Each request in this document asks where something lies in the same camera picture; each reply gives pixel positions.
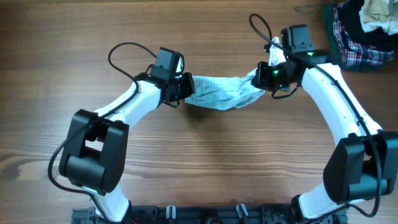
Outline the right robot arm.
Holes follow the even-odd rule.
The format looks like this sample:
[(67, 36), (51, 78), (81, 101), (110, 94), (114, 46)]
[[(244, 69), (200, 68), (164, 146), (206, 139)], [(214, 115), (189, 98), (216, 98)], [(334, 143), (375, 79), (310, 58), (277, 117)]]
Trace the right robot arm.
[(335, 141), (335, 150), (313, 190), (294, 197), (292, 219), (313, 223), (358, 202), (381, 198), (394, 190), (397, 177), (397, 133), (385, 132), (370, 118), (345, 83), (327, 50), (313, 48), (305, 25), (281, 32), (280, 44), (269, 40), (268, 62), (259, 62), (252, 84), (274, 99), (304, 89), (317, 104)]

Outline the light blue striped baby pants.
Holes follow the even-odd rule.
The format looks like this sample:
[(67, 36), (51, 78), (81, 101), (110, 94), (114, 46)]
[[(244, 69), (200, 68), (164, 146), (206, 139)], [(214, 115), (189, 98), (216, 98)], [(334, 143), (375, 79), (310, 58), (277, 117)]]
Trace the light blue striped baby pants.
[(244, 77), (193, 76), (195, 92), (185, 102), (214, 110), (242, 108), (251, 104), (266, 92), (252, 84), (256, 70)]

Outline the beige cream garment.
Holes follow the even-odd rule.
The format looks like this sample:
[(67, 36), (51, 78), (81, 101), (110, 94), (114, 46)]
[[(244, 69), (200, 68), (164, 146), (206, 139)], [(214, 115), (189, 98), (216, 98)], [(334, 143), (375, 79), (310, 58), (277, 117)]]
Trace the beige cream garment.
[(364, 0), (359, 19), (366, 33), (381, 28), (388, 35), (397, 34), (397, 0)]

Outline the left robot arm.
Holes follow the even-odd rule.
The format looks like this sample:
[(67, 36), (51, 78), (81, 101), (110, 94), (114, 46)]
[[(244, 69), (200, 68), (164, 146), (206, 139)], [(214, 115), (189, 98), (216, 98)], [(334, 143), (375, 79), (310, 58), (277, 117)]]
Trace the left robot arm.
[(130, 88), (94, 112), (77, 111), (66, 140), (55, 151), (59, 173), (94, 205), (72, 212), (72, 223), (137, 223), (119, 181), (124, 171), (129, 129), (161, 104), (176, 108), (195, 92), (181, 53), (161, 47), (155, 63), (132, 78)]

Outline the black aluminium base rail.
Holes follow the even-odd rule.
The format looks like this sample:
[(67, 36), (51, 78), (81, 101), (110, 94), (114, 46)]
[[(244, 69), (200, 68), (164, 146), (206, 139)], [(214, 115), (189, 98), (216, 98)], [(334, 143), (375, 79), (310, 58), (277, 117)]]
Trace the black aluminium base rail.
[[(156, 207), (133, 206), (127, 211), (127, 217), (120, 223), (309, 223), (299, 222), (290, 214), (288, 204), (264, 204), (261, 206), (245, 206), (239, 204), (226, 207)], [(118, 223), (107, 222), (96, 213), (95, 207), (73, 209), (72, 224)], [(312, 223), (348, 223), (346, 210), (324, 217)]]

